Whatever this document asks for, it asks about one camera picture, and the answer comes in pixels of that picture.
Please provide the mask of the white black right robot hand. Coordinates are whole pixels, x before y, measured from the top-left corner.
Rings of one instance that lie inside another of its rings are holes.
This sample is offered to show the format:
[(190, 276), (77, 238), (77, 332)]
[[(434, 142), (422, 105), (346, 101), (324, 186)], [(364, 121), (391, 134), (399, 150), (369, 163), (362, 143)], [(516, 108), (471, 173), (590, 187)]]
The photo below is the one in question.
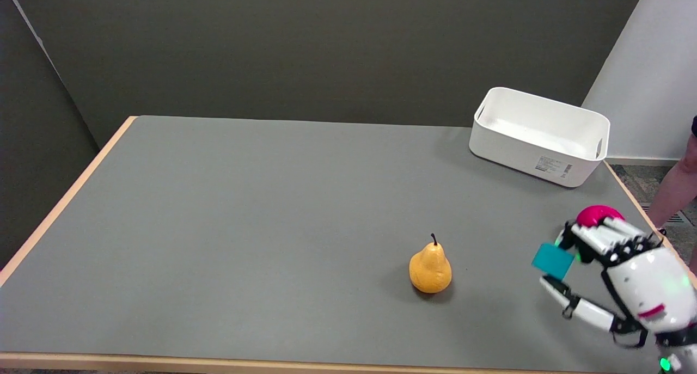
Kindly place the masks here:
[[(598, 263), (603, 285), (619, 312), (572, 291), (564, 277), (574, 262)], [(597, 225), (573, 220), (554, 243), (543, 243), (531, 262), (540, 283), (562, 307), (613, 336), (638, 333), (635, 348), (653, 334), (666, 350), (695, 346), (695, 288), (664, 242), (623, 218), (605, 216)]]

